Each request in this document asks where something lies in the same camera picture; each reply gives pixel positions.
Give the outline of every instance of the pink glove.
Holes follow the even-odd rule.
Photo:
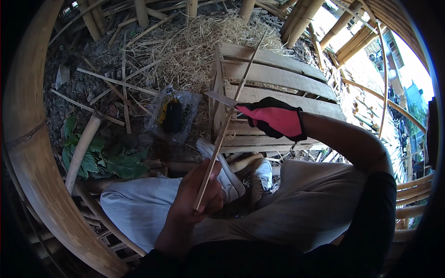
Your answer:
[[[258,127],[270,137],[281,138],[284,135],[294,142],[307,139],[301,123],[300,107],[266,97],[260,102],[240,103],[236,108],[249,117],[251,127]]]

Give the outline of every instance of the leg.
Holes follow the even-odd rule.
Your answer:
[[[181,180],[149,177],[114,183],[102,192],[101,206],[121,232],[148,253],[164,227]]]
[[[352,165],[287,160],[271,204],[241,219],[206,219],[195,229],[195,243],[245,239],[310,251],[349,227],[365,179]]]

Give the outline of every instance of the black sleeve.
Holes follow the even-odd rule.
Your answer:
[[[339,251],[352,265],[378,274],[391,247],[395,218],[396,181],[385,172],[371,174]]]
[[[122,278],[179,277],[182,263],[153,249],[141,259],[141,263]]]

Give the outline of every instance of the wooden crate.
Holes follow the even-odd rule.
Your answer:
[[[253,48],[236,44],[217,45],[210,89],[234,98],[238,83],[253,52]],[[247,75],[247,84],[251,85],[246,85],[240,93],[238,99],[240,102],[257,102],[265,97],[274,97],[289,105],[301,107],[303,111],[345,120],[340,106],[336,104],[332,88],[326,84],[324,75],[319,69],[310,65],[259,50]],[[210,129],[216,137],[228,108],[210,99],[209,112]],[[268,137],[261,130],[251,128],[247,120],[237,119],[236,115],[232,115],[221,152],[285,151],[292,145],[293,142],[286,137],[280,139]],[[308,149],[315,145],[322,143],[308,138],[298,142],[294,149]]]

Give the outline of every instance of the knife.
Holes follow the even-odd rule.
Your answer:
[[[208,95],[211,98],[216,99],[217,101],[224,103],[225,105],[229,106],[229,107],[235,107],[236,105],[238,105],[238,101],[231,99],[229,97],[226,97],[220,93],[214,92],[214,91],[208,91],[205,92],[204,94]]]

